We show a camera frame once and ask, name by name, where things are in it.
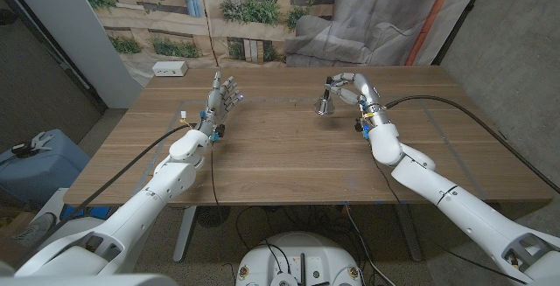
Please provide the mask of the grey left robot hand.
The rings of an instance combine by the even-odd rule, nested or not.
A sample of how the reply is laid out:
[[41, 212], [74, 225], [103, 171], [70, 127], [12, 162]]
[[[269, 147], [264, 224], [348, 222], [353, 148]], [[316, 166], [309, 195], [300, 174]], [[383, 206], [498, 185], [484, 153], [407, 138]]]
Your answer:
[[200, 114], [201, 120], [196, 130], [206, 134], [211, 141], [223, 136], [223, 123], [228, 112], [243, 99], [243, 95], [236, 88], [235, 78], [230, 76], [221, 81], [221, 72], [215, 73], [213, 86], [206, 100], [205, 110]]

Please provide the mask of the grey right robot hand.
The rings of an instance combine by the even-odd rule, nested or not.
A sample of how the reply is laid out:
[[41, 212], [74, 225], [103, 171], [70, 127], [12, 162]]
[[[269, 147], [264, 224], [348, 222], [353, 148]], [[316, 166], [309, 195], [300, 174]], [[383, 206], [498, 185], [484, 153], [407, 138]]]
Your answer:
[[328, 77], [325, 89], [345, 103], [358, 106], [361, 118], [370, 128], [390, 123], [380, 95], [362, 73], [339, 73]]

